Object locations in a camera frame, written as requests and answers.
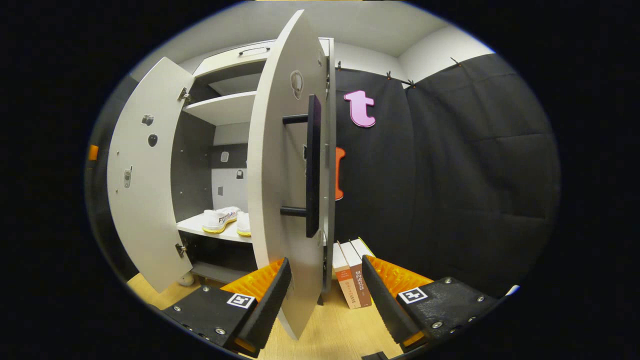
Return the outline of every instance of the wooden floor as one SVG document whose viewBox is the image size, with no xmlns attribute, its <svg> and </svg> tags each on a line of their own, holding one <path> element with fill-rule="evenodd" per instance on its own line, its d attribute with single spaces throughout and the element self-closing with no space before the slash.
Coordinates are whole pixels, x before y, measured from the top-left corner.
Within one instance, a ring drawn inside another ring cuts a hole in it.
<svg viewBox="0 0 640 360">
<path fill-rule="evenodd" d="M 162 293 L 156 292 L 138 274 L 127 284 L 145 302 L 166 309 L 200 287 L 198 280 L 191 286 L 173 283 Z M 207 280 L 207 285 L 220 288 L 220 282 Z M 287 335 L 276 319 L 269 341 L 260 352 L 260 360 L 361 360 L 362 356 L 384 352 L 388 358 L 402 354 L 387 332 L 375 304 L 349 309 L 335 274 L 332 290 L 323 295 L 324 305 L 316 306 L 300 340 Z"/>
</svg>

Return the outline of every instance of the cabinet shelf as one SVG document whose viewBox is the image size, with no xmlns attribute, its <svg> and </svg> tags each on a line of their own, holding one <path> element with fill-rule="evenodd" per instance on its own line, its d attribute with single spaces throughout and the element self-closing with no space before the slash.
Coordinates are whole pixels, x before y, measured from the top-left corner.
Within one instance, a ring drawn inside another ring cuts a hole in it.
<svg viewBox="0 0 640 360">
<path fill-rule="evenodd" d="M 251 243 L 251 238 L 238 235 L 237 222 L 227 224 L 225 230 L 220 234 L 207 233 L 202 230 L 202 224 L 204 224 L 204 213 L 185 219 L 177 224 L 178 230 L 186 231 L 187 233 L 207 236 L 210 238 L 238 241 L 241 243 Z"/>
<path fill-rule="evenodd" d="M 215 126 L 249 122 L 255 91 L 215 97 L 187 105 L 182 109 Z"/>
</svg>

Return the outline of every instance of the shoe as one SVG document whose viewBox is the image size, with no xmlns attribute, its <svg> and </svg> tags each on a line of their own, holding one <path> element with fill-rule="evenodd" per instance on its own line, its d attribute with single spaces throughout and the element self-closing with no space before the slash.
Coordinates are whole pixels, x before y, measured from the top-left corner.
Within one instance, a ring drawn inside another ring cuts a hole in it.
<svg viewBox="0 0 640 360">
<path fill-rule="evenodd" d="M 249 227 L 249 213 L 238 211 L 238 223 L 236 232 L 240 236 L 251 236 L 251 228 Z"/>
<path fill-rule="evenodd" d="M 202 225 L 202 231 L 211 234 L 222 233 L 227 224 L 234 222 L 237 219 L 239 208 L 235 206 L 229 206 L 219 210 L 205 210 L 205 223 Z"/>
</svg>

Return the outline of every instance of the sneaker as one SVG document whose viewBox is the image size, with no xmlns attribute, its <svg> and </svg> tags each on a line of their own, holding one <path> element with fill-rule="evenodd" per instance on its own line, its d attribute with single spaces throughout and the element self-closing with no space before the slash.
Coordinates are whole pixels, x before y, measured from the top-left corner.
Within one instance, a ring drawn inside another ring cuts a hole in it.
<svg viewBox="0 0 640 360">
<path fill-rule="evenodd" d="M 222 233 L 227 224 L 236 221 L 238 212 L 235 209 L 238 208 L 230 206 L 219 210 L 205 210 L 205 223 L 202 225 L 202 231 L 212 234 Z"/>
<path fill-rule="evenodd" d="M 236 232 L 240 236 L 251 236 L 251 228 L 249 227 L 249 213 L 238 211 L 238 223 Z"/>
</svg>

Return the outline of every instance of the yellow shoe sole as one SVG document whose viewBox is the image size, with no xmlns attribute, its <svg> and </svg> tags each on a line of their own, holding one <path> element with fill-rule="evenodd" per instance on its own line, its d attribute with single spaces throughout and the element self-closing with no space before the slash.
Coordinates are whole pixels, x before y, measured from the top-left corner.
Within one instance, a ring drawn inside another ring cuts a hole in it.
<svg viewBox="0 0 640 360">
<path fill-rule="evenodd" d="M 202 231 L 204 231 L 205 233 L 209 233 L 209 234 L 220 234 L 227 228 L 228 224 L 231 224 L 232 222 L 234 222 L 236 220 L 237 220 L 237 218 L 231 219 L 228 222 L 225 222 L 225 225 L 220 230 L 209 230 L 209 229 L 205 229 L 205 227 L 203 226 L 202 227 Z"/>
</svg>

